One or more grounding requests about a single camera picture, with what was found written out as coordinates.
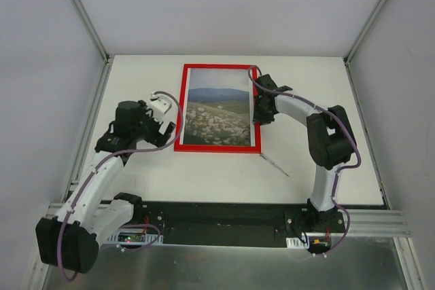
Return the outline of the clear tester screwdriver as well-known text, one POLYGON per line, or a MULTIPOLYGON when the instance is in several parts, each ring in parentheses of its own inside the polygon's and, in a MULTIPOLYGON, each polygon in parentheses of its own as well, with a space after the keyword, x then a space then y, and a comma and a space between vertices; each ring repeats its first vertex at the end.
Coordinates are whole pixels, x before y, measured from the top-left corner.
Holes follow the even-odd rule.
POLYGON ((289 177, 289 175, 284 171, 284 169, 282 169, 275 161, 271 160, 269 157, 267 157, 263 153, 260 153, 260 157, 263 160, 265 160, 266 162, 268 162, 272 167, 276 168, 278 171, 283 173, 285 176, 289 177))

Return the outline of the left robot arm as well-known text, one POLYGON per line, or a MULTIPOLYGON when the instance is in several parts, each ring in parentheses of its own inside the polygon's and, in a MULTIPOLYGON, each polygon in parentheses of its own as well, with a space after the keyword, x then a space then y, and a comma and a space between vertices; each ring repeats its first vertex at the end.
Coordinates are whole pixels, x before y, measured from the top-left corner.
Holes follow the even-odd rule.
POLYGON ((118 103, 115 118, 98 139, 90 164, 73 193, 53 217, 43 217, 36 225, 42 263, 76 274, 87 273, 102 245, 117 229, 141 220, 141 196, 119 193, 102 212, 97 209, 131 155, 138 152, 138 142, 149 143, 152 151, 173 142, 173 122, 161 131, 171 107, 172 102, 160 92, 148 102, 118 103))

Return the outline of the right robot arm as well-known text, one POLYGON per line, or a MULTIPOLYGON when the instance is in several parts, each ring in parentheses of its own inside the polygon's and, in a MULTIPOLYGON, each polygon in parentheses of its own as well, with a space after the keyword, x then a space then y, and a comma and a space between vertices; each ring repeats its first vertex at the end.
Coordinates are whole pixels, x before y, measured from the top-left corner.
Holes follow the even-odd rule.
POLYGON ((277 86, 269 74, 251 81, 257 92, 254 123, 270 124, 280 113, 306 127, 309 153, 316 169, 305 223, 314 229, 331 222, 338 213, 336 192, 341 172, 362 163, 345 109, 340 105, 325 109, 295 94, 290 87, 277 86))

